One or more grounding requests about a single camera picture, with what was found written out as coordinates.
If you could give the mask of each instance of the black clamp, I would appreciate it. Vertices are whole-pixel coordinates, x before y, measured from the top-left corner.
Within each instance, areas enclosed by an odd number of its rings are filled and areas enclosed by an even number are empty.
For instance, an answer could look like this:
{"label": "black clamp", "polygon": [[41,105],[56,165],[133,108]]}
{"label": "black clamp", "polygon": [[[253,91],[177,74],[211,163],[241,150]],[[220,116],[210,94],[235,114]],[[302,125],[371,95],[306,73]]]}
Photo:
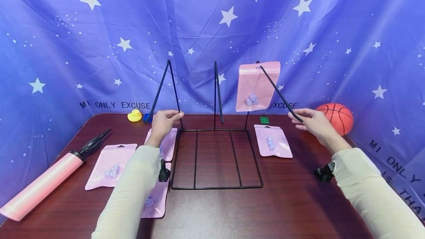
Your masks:
{"label": "black clamp", "polygon": [[168,181],[168,178],[170,178],[170,170],[165,168],[165,161],[164,159],[160,159],[160,170],[158,175],[158,181],[165,182]]}
{"label": "black clamp", "polygon": [[330,162],[325,165],[323,168],[317,168],[314,170],[314,175],[321,183],[329,183],[334,175],[332,174],[335,170],[335,163]]}

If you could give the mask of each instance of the black pump nozzle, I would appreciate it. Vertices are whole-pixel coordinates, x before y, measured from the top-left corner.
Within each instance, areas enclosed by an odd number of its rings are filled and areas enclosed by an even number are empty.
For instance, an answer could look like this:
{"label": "black pump nozzle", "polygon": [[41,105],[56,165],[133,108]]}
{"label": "black pump nozzle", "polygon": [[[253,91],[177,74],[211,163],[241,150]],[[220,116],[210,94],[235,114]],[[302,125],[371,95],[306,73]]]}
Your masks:
{"label": "black pump nozzle", "polygon": [[170,178],[170,170],[165,168],[165,161],[164,159],[160,160],[160,170],[159,170],[159,176],[158,181],[168,181],[168,178]]}
{"label": "black pump nozzle", "polygon": [[100,141],[106,136],[107,133],[109,133],[109,131],[111,131],[111,129],[108,129],[100,136],[97,136],[96,138],[93,138],[91,141],[87,142],[87,144],[85,144],[78,153],[82,157],[90,155],[90,153],[92,153],[92,151],[99,145]]}

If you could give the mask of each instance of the sweater sleeve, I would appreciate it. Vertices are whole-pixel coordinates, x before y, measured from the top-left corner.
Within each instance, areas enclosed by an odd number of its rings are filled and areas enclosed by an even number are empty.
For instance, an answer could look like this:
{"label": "sweater sleeve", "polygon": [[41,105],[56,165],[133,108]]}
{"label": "sweater sleeve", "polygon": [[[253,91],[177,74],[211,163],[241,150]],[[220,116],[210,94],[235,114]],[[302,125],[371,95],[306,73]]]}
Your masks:
{"label": "sweater sleeve", "polygon": [[140,213],[158,179],[159,149],[139,146],[101,212],[92,239],[134,239]]}
{"label": "sweater sleeve", "polygon": [[425,238],[422,222],[358,148],[332,156],[333,175],[375,239]]}

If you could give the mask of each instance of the hand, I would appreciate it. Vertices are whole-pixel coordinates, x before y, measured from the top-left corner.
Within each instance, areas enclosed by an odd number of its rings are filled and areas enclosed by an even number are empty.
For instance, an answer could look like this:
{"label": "hand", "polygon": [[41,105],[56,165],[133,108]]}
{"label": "hand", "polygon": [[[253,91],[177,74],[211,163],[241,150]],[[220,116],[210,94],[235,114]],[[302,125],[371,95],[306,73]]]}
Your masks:
{"label": "hand", "polygon": [[295,127],[312,133],[330,152],[336,153],[344,149],[351,149],[351,146],[336,132],[323,112],[302,108],[294,109],[294,113],[301,116],[303,120],[300,122],[289,113],[288,116],[292,119],[293,124],[296,124]]}
{"label": "hand", "polygon": [[145,145],[159,148],[162,140],[170,133],[173,124],[184,116],[183,112],[177,110],[158,111],[152,118],[152,132]]}

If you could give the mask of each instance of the blue plastic piece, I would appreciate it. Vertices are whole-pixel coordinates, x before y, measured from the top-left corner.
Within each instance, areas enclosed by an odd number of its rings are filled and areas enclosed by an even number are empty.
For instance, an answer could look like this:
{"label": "blue plastic piece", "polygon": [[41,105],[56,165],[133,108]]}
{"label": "blue plastic piece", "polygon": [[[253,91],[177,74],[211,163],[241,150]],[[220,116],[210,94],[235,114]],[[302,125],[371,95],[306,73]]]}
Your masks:
{"label": "blue plastic piece", "polygon": [[146,121],[148,119],[149,114],[143,114],[143,122],[149,122],[152,123],[152,117],[149,119],[149,121]]}

